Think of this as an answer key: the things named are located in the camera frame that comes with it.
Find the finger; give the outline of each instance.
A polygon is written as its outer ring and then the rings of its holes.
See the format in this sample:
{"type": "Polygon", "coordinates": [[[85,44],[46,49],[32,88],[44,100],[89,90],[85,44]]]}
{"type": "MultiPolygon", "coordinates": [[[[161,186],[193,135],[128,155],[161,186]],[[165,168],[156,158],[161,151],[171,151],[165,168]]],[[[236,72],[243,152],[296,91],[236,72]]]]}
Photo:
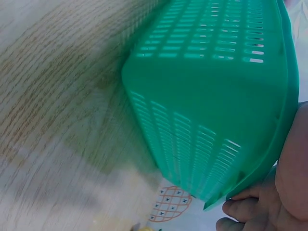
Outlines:
{"type": "Polygon", "coordinates": [[[261,183],[258,183],[248,189],[243,190],[239,194],[235,195],[234,197],[232,197],[232,200],[238,201],[238,200],[243,200],[243,199],[250,198],[250,197],[259,198],[260,189],[261,189],[261,183]]]}
{"type": "Polygon", "coordinates": [[[258,199],[248,198],[241,201],[228,200],[222,206],[222,210],[228,216],[246,223],[257,214],[258,199]]]}
{"type": "Polygon", "coordinates": [[[222,218],[216,223],[216,231],[242,231],[244,224],[229,218],[222,218]]]}
{"type": "MultiPolygon", "coordinates": [[[[289,230],[287,227],[289,224],[286,226],[283,226],[281,230],[289,230]]],[[[276,231],[277,229],[273,226],[273,224],[269,220],[269,215],[268,214],[262,214],[259,216],[256,216],[255,218],[249,220],[245,224],[245,228],[243,231],[276,231]]]]}

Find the plastic basket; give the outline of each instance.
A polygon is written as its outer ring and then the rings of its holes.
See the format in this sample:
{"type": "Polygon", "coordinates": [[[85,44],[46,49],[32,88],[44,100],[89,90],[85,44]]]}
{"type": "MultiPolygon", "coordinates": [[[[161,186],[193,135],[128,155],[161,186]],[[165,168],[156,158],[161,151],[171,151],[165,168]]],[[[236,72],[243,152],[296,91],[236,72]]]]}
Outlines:
{"type": "Polygon", "coordinates": [[[173,0],[123,67],[163,176],[205,208],[268,173],[292,124],[298,71],[279,1],[173,0]]]}

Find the wood grain surface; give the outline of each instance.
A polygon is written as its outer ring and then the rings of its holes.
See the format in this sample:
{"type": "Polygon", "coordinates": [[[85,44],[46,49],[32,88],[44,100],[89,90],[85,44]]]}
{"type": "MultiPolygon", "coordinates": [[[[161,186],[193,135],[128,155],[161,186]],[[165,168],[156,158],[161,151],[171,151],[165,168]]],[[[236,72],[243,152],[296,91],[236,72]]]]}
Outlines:
{"type": "Polygon", "coordinates": [[[166,0],[0,0],[0,231],[129,231],[160,183],[120,79],[166,0]]]}

